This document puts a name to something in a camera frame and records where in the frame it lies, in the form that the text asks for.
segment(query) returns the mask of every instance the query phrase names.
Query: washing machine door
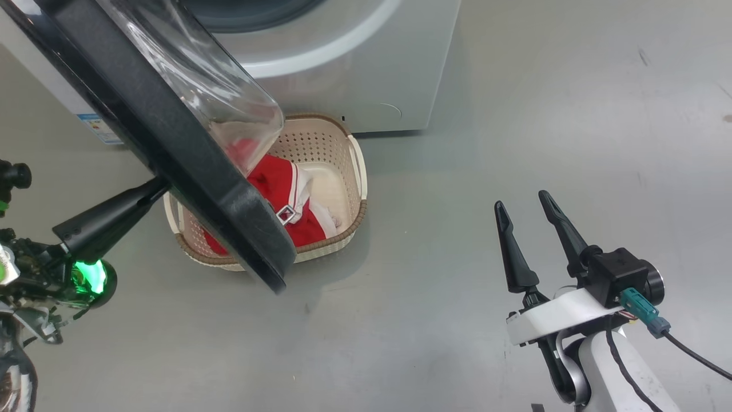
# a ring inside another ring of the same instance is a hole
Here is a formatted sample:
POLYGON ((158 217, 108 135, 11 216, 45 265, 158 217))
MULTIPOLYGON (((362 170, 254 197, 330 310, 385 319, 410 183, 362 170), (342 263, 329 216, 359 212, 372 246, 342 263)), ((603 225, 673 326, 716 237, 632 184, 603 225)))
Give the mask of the washing machine door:
POLYGON ((305 72, 372 37, 402 0, 182 0, 254 78, 305 72))
POLYGON ((227 250, 283 290, 295 247, 244 178, 277 138, 282 112, 193 15, 175 0, 0 6, 227 250), (212 131, 231 121, 256 127, 246 136, 212 131), (247 151, 227 156, 232 143, 247 151))

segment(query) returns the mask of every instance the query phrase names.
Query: floor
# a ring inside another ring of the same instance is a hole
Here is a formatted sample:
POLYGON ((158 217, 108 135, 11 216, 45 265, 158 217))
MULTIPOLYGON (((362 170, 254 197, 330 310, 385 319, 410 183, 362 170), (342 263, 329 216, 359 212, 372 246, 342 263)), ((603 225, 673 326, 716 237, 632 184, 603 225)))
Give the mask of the floor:
MULTIPOLYGON (((653 262, 674 334, 732 368, 731 14, 725 0, 464 0, 431 129, 361 140, 369 210, 346 250, 297 265, 275 296, 188 260, 156 205, 108 255, 115 298, 63 345, 29 348, 37 410, 569 411, 538 349, 505 331, 520 296, 496 200, 541 290, 569 283, 540 189, 589 243, 653 262)), ((1 156, 34 170, 3 224, 51 242, 149 174, 2 53, 1 156)), ((683 411, 732 405, 722 378, 627 333, 683 411)))

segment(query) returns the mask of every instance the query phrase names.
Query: plastic basket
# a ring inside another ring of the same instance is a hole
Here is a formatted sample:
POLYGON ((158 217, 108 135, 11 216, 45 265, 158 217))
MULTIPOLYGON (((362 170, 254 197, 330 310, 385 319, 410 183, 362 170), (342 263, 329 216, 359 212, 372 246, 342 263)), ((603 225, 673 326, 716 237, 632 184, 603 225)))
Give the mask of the plastic basket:
MULTIPOLYGON (((295 263, 346 247, 366 214, 366 166, 356 139, 339 122, 328 117, 291 116, 269 154, 293 161, 312 173, 311 197, 341 221, 338 235, 297 248, 295 263)), ((233 257, 220 256, 211 250, 198 219, 174 196, 165 194, 163 201, 171 230, 188 257, 227 271, 244 270, 233 257)))

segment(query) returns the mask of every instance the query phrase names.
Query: cable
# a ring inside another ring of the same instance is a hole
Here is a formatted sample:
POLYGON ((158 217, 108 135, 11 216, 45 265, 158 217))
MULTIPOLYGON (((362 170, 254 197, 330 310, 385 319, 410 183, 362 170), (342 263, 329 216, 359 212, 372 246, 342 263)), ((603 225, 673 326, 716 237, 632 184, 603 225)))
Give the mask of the cable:
POLYGON ((613 340, 613 316, 608 316, 606 320, 607 327, 605 328, 605 337, 608 340, 608 346, 610 346, 610 354, 613 356, 613 360, 615 363, 618 364, 618 368, 620 368, 620 373, 623 375, 623 378, 633 387, 633 391, 635 394, 640 398, 640 400, 644 401, 653 412, 663 412, 659 407, 656 406, 655 403, 653 403, 650 398, 646 396, 646 394, 643 393, 641 388, 638 386, 638 384, 633 380, 632 376, 630 376, 630 373, 628 373, 628 369, 626 369, 625 364, 623 363, 623 360, 620 359, 620 353, 618 353, 618 347, 615 346, 615 341, 613 340))
POLYGON ((732 380, 732 373, 727 372, 726 370, 720 368, 719 366, 711 363, 710 361, 707 361, 706 359, 702 358, 698 353, 694 352, 693 350, 689 349, 688 347, 684 346, 683 343, 679 342, 675 337, 671 336, 671 334, 668 333, 668 331, 663 331, 661 334, 669 340, 669 342, 676 345, 678 349, 683 350, 687 355, 691 356, 692 358, 699 361, 702 365, 705 367, 708 367, 709 369, 715 371, 716 373, 720 374, 721 376, 724 376, 725 378, 732 380))

